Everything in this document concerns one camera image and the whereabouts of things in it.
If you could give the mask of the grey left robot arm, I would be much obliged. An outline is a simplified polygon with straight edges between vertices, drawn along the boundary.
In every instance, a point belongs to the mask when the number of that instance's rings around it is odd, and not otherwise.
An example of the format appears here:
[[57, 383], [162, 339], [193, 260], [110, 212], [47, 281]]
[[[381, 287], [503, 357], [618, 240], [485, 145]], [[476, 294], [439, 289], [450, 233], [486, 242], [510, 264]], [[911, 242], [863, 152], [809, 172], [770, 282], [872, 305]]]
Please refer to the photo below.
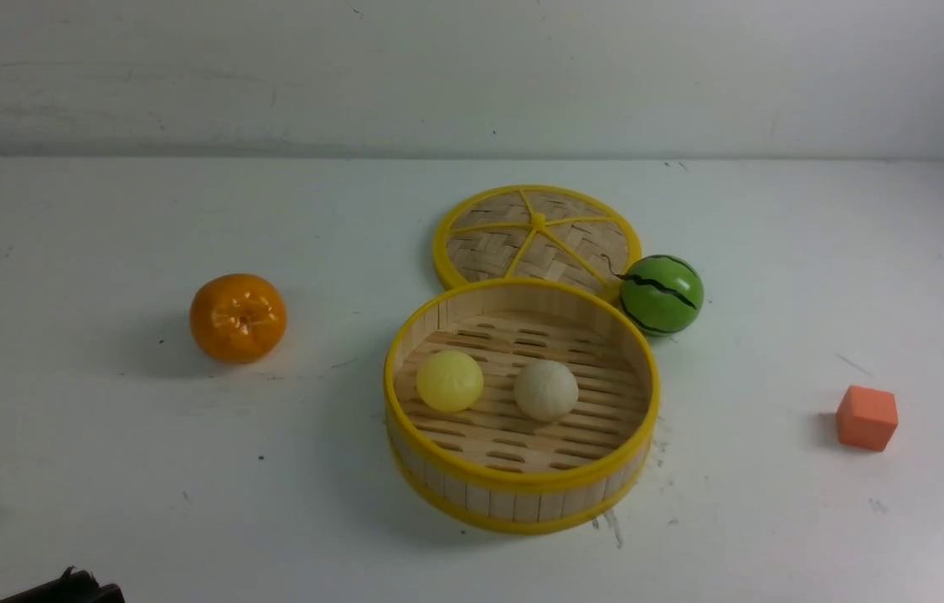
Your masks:
[[101, 585], [92, 573], [70, 566], [58, 579], [0, 600], [0, 603], [126, 602], [117, 584]]

